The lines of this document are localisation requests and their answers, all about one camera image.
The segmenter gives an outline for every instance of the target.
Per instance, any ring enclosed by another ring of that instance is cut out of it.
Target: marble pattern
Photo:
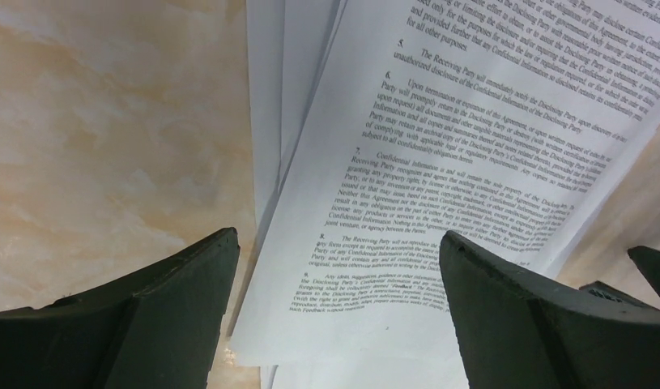
[[[0,0],[0,310],[255,234],[244,0]],[[209,387],[257,387],[219,346]]]

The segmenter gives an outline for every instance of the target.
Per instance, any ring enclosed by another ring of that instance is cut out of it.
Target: beige marble surface
[[[0,1],[0,310],[255,234],[244,0]],[[221,344],[210,387],[258,386]]]

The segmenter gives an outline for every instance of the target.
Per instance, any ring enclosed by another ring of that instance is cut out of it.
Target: paper stack
[[[557,274],[660,122],[660,6],[249,0],[248,21],[262,248],[237,362],[274,389],[466,387],[441,237]]]

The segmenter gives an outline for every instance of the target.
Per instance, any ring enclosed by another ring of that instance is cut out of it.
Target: marble surface
[[[0,0],[0,310],[255,225],[244,0]],[[211,388],[258,387],[226,339]]]

